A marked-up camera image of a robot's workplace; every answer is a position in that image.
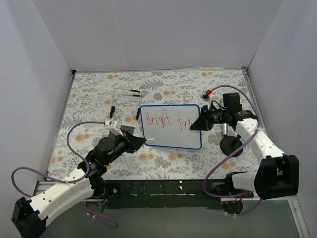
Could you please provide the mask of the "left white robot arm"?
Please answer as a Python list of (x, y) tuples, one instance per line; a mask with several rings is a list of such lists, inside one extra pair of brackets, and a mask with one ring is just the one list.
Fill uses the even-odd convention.
[(86, 198), (102, 198), (109, 187), (102, 178), (107, 166), (123, 153), (134, 153), (146, 142), (124, 131), (115, 139), (102, 138), (61, 183), (56, 183), (44, 192), (29, 199), (16, 201), (12, 222), (23, 238), (38, 238), (46, 227), (60, 214)]

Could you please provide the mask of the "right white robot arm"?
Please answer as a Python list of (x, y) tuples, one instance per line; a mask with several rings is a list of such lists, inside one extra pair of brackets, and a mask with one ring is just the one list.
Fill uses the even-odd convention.
[(190, 130), (209, 131), (215, 124), (229, 126), (237, 134), (229, 136), (225, 134), (225, 129), (222, 129), (220, 149), (223, 154), (228, 157), (239, 156), (243, 151), (243, 144), (246, 144), (259, 162), (254, 174), (228, 173), (224, 184), (217, 189), (217, 195), (235, 197), (241, 191), (255, 192), (260, 199), (267, 200), (298, 193), (298, 158), (295, 155), (287, 155), (260, 130), (257, 116), (242, 108), (238, 93), (224, 94), (223, 106), (218, 109), (212, 102), (203, 106)]

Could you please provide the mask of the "blue framed whiteboard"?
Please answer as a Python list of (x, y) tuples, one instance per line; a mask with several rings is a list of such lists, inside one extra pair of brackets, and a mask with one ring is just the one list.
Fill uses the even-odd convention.
[(148, 146), (199, 150), (202, 134), (190, 130), (200, 115), (196, 104), (143, 105), (141, 106), (142, 132)]

